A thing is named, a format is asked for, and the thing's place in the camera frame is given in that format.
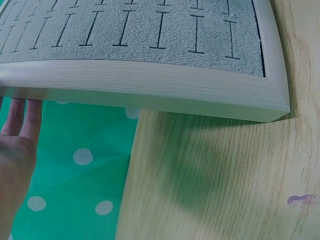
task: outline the gray textured cover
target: gray textured cover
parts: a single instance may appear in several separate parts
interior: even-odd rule
[[[252,0],[10,0],[0,63],[123,60],[264,77]]]

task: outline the wooden table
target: wooden table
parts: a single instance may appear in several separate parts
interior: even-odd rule
[[[320,1],[272,5],[291,115],[257,124],[143,111],[118,240],[320,240]]]

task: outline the hand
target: hand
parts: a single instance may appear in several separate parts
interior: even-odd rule
[[[0,240],[7,240],[36,166],[42,101],[11,100],[0,132]]]

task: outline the white polka dot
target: white polka dot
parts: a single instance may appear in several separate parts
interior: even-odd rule
[[[140,109],[126,108],[125,115],[128,119],[138,119],[140,115]]]
[[[95,207],[95,212],[99,215],[107,215],[113,208],[114,205],[111,201],[102,201]]]
[[[87,148],[80,148],[73,154],[73,161],[77,165],[88,165],[94,160],[94,156]]]
[[[32,196],[28,199],[27,203],[28,207],[34,211],[39,212],[46,208],[46,200],[44,200],[40,196]]]
[[[57,104],[60,104],[60,105],[66,105],[66,104],[68,104],[68,103],[65,102],[65,101],[56,101],[56,103],[57,103]]]

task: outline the green tablecloth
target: green tablecloth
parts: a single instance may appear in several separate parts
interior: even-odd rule
[[[45,101],[35,172],[10,239],[113,240],[138,112]]]

